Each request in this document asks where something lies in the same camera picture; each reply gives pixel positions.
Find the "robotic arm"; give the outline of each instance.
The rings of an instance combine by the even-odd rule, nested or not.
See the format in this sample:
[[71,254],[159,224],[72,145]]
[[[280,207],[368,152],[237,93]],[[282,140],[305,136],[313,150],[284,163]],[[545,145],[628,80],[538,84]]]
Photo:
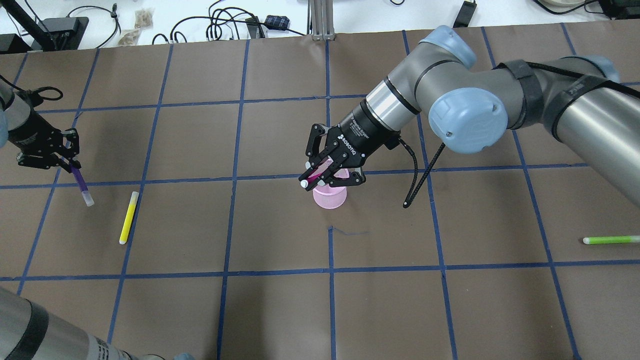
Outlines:
[[33,109],[44,99],[55,100],[40,96],[40,92],[50,89],[53,88],[31,92],[17,88],[16,93],[0,82],[0,147],[8,131],[8,140],[20,149],[18,165],[42,169],[60,166],[71,173],[72,167],[81,168],[77,160],[80,148],[76,129],[60,131]]
[[[464,154],[493,145],[507,129],[540,122],[640,206],[640,93],[618,83],[611,61],[515,60],[471,73],[475,62],[451,28],[435,29],[339,124],[312,126],[302,187],[364,183],[366,159],[382,145],[393,149],[400,130],[427,111],[444,145]],[[341,179],[334,176],[341,168],[354,170]]]

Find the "white floor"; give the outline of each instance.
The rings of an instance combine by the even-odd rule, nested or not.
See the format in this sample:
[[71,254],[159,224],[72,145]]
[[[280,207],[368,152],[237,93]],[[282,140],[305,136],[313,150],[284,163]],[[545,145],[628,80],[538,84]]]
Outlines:
[[[582,22],[606,20],[604,15],[586,13],[579,9],[566,15],[552,15],[544,12],[532,0],[476,0],[478,5],[471,26],[500,26],[515,24],[544,24],[552,22]],[[336,33],[359,33],[409,29],[433,29],[439,25],[453,25],[463,0],[405,0],[401,6],[392,5],[389,0],[334,0],[334,23]],[[30,13],[24,0],[18,0],[25,11]],[[30,5],[41,18],[64,17],[73,8],[82,5],[98,5],[111,8],[111,0],[30,0]],[[176,22],[189,16],[206,16],[213,0],[119,0],[118,15],[122,29],[134,25],[134,12],[141,8],[154,9],[154,27],[145,30],[139,45],[151,44],[156,33],[168,35]],[[285,15],[291,20],[290,28],[306,33],[306,0],[224,0],[216,7],[236,6],[254,13],[260,20],[267,15]],[[591,11],[600,11],[596,4],[589,5]],[[84,34],[81,49],[97,46],[111,34],[114,22],[109,14],[101,10],[85,10],[74,13],[87,16],[89,26]],[[206,19],[188,20],[178,30],[190,42],[205,41]],[[238,24],[242,37],[247,37],[246,26]],[[0,10],[0,33],[15,33],[13,24],[4,9]],[[293,34],[269,31],[268,37],[282,37]],[[106,44],[117,45],[118,38]],[[26,35],[27,44],[33,39]]]

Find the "yellow marker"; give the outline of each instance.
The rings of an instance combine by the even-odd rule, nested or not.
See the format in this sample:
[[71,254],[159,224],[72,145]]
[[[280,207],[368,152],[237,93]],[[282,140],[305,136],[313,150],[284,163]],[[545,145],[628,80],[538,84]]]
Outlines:
[[138,203],[138,192],[131,193],[131,200],[129,200],[129,208],[127,209],[127,216],[124,218],[124,225],[122,226],[122,232],[120,233],[120,244],[124,245],[129,239],[129,230],[131,230],[131,222],[133,221],[133,214],[136,212],[136,204]]

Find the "power adapter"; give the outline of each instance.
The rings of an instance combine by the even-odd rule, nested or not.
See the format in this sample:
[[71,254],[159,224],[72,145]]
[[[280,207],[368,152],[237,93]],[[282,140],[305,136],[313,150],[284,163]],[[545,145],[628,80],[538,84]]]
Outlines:
[[466,28],[467,26],[469,26],[469,22],[471,22],[471,17],[474,16],[474,12],[476,11],[476,0],[473,1],[469,1],[469,0],[465,0],[464,3],[462,3],[462,7],[460,8],[460,11],[458,12],[458,17],[456,18],[456,21],[454,21],[453,23],[453,27],[454,28]]

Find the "marker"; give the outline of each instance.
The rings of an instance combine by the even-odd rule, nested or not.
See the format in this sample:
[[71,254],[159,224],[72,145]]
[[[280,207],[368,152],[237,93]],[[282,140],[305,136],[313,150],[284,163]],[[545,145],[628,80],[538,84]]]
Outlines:
[[127,216],[124,218],[124,225],[122,225],[122,232],[120,233],[120,244],[124,245],[129,239],[129,231],[131,230],[131,222],[133,221],[133,214],[136,212],[136,204],[138,203],[138,192],[131,193],[131,199],[129,200],[129,208],[127,208]]
[[74,178],[78,183],[78,187],[80,187],[80,192],[82,193],[82,198],[84,199],[84,203],[87,206],[91,206],[95,204],[93,202],[93,197],[91,197],[91,194],[89,193],[89,188],[86,186],[86,182],[84,181],[82,174],[80,174],[80,170],[77,169],[75,166],[73,166],[73,164],[69,164],[69,166],[71,167],[71,172],[73,173]]
[[584,238],[582,242],[588,245],[594,244],[624,244],[624,243],[640,243],[640,235],[638,236],[601,236]]

